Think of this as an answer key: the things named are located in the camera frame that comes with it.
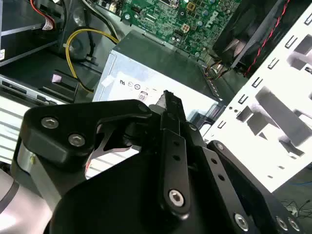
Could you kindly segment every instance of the black fan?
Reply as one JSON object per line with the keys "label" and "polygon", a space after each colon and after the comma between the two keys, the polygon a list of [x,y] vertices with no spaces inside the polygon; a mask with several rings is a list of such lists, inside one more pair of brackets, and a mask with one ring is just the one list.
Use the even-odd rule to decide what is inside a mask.
{"label": "black fan", "polygon": [[280,42],[295,21],[309,6],[310,0],[243,0],[229,24],[214,45],[214,51],[231,68],[247,70],[253,63],[259,47],[263,45],[278,17],[284,12],[278,27],[262,48],[252,74]]}

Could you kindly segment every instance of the blue cable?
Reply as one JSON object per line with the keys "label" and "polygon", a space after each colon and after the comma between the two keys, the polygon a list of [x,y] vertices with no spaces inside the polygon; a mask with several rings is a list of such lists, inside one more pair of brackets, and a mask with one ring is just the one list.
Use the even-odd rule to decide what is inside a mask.
{"label": "blue cable", "polygon": [[305,182],[305,183],[299,183],[299,184],[292,184],[292,185],[298,185],[298,186],[300,186],[300,185],[306,185],[306,184],[312,184],[312,181]]}

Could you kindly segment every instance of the motherboard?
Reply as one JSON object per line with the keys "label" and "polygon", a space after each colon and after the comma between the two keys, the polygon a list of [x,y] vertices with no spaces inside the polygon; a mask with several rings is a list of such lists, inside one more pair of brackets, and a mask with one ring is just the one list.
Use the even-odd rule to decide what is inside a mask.
{"label": "motherboard", "polygon": [[120,0],[112,9],[123,20],[205,60],[242,0]]}

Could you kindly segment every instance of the white cable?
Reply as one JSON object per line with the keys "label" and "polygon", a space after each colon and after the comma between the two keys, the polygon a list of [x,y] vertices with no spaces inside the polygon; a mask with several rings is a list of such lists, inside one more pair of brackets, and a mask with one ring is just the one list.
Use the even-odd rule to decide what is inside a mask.
{"label": "white cable", "polygon": [[109,24],[109,26],[111,26],[111,28],[113,29],[113,32],[116,34],[117,36],[117,32],[115,30],[115,27],[113,26],[113,24],[110,22],[110,20],[108,20],[100,11],[98,11],[97,9],[93,8],[86,0],[82,0],[84,2],[84,4],[93,12],[95,12],[96,14],[99,14],[100,16],[102,16]]}

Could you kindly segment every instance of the red wire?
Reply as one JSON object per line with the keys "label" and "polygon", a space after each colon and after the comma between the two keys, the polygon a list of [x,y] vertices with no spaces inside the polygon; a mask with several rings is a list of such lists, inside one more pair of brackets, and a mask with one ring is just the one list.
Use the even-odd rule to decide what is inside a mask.
{"label": "red wire", "polygon": [[275,26],[273,27],[273,29],[271,30],[269,36],[264,40],[264,42],[262,43],[262,45],[259,47],[258,53],[257,53],[256,57],[254,58],[253,63],[249,66],[249,68],[248,68],[247,71],[245,72],[244,76],[246,76],[246,75],[250,72],[251,68],[252,68],[252,67],[255,65],[255,63],[257,62],[257,59],[259,58],[259,56],[260,56],[260,54],[261,54],[262,48],[267,44],[268,40],[272,37],[272,35],[273,35],[275,29],[279,26],[283,15],[286,13],[286,9],[287,9],[288,3],[289,3],[290,1],[291,1],[291,0],[287,0],[287,2],[285,3],[284,8],[283,8],[283,13],[280,15],[280,17],[277,18],[277,22],[276,22]]}
{"label": "red wire", "polygon": [[30,4],[31,4],[31,6],[33,7],[33,9],[34,9],[38,14],[42,15],[42,16],[45,17],[45,18],[48,18],[48,19],[53,23],[53,27],[55,26],[55,21],[54,21],[54,19],[53,19],[51,16],[45,15],[45,14],[43,14],[40,10],[38,10],[38,9],[35,7],[35,5],[34,5],[34,0],[30,0]]}

